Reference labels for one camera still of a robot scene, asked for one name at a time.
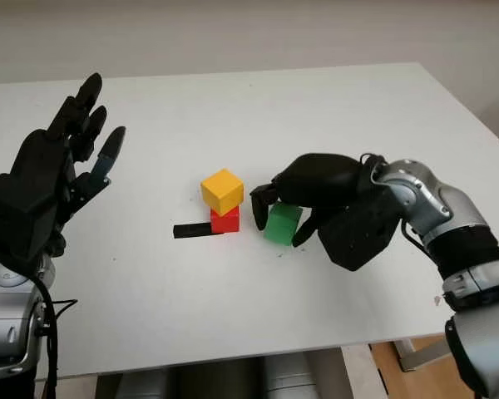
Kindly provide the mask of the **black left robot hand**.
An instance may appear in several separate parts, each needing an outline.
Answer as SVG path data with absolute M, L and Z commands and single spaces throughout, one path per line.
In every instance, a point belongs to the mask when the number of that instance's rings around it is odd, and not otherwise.
M 87 161 L 105 124 L 107 111 L 95 107 L 101 93 L 99 73 L 90 75 L 75 96 L 68 96 L 51 124 L 22 143 L 11 176 L 27 195 L 19 209 L 19 237 L 12 245 L 17 257 L 31 258 L 47 246 L 72 216 L 110 183 L 126 128 L 117 127 L 106 139 L 89 172 L 76 175 L 75 164 Z

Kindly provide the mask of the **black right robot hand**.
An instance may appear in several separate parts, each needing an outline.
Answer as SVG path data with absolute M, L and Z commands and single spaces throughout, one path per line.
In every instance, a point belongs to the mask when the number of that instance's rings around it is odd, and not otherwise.
M 269 207 L 277 201 L 311 209 L 309 218 L 292 238 L 297 247 L 317 229 L 352 204 L 373 197 L 378 189 L 362 186 L 364 165 L 346 155 L 308 153 L 297 157 L 268 184 L 250 192 L 257 229 L 264 230 Z

